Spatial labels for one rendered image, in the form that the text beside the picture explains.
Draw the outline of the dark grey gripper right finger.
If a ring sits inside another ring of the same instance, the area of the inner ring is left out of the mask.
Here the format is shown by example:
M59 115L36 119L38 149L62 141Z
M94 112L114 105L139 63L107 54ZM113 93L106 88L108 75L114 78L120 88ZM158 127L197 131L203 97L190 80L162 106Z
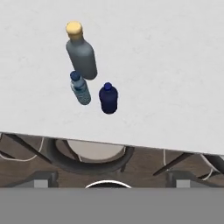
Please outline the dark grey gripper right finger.
M166 173L165 186L169 188L224 188L224 185L217 185L206 180L201 180L189 171L168 171Z

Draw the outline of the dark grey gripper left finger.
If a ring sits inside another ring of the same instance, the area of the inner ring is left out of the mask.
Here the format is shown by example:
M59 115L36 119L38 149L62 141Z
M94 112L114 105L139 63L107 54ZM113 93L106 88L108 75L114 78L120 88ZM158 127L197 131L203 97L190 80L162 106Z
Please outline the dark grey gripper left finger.
M27 178L4 185L3 188L54 188L59 186L58 178L56 171L35 171Z

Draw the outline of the white-rimmed round object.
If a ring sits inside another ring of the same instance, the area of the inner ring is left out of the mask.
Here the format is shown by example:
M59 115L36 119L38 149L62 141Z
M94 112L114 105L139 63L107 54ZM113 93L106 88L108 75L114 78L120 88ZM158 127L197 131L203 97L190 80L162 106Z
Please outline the white-rimmed round object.
M99 180L87 185L87 188L130 188L130 185L127 185L121 181L117 180Z

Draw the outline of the clear plastic bottle blue cap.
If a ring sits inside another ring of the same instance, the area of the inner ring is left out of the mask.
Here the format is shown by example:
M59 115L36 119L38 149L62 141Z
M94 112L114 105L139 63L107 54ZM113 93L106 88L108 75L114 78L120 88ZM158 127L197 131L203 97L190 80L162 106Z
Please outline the clear plastic bottle blue cap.
M78 102L81 105L88 105L91 102L91 95L88 84L77 71L70 73L71 89L73 90Z

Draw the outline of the dark blue bottle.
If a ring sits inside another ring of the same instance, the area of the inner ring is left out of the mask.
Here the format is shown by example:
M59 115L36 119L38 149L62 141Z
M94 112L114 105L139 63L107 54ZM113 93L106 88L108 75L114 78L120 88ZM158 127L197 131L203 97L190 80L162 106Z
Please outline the dark blue bottle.
M118 92L110 83L106 82L99 91L101 109L105 114L113 114L117 110Z

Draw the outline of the grey bottle with yellow cap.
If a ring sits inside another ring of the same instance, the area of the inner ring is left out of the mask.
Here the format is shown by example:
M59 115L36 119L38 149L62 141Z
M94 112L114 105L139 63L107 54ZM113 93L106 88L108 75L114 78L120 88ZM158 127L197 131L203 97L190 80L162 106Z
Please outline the grey bottle with yellow cap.
M66 51L73 68L86 80L93 80L97 76L97 66L94 48L84 39L82 24L70 21L66 24L66 33L69 40L66 42Z

